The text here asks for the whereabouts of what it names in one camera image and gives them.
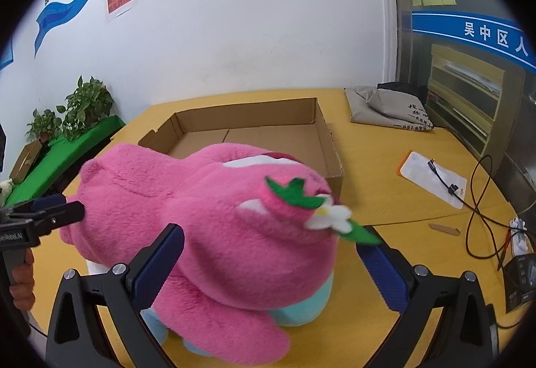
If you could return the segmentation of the person's left hand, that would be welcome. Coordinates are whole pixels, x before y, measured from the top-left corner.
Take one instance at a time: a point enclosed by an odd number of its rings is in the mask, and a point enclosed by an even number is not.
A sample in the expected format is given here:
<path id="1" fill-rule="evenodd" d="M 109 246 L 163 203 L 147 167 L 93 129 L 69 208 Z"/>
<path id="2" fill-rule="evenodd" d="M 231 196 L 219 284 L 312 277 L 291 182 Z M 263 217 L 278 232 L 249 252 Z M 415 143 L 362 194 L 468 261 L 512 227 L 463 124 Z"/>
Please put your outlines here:
<path id="1" fill-rule="evenodd" d="M 10 294 L 14 306 L 21 311 L 30 311 L 36 302 L 36 296 L 33 293 L 35 288 L 34 261 L 32 250 L 27 249 L 24 263 L 15 267 L 12 272 L 14 283 L 10 286 Z"/>

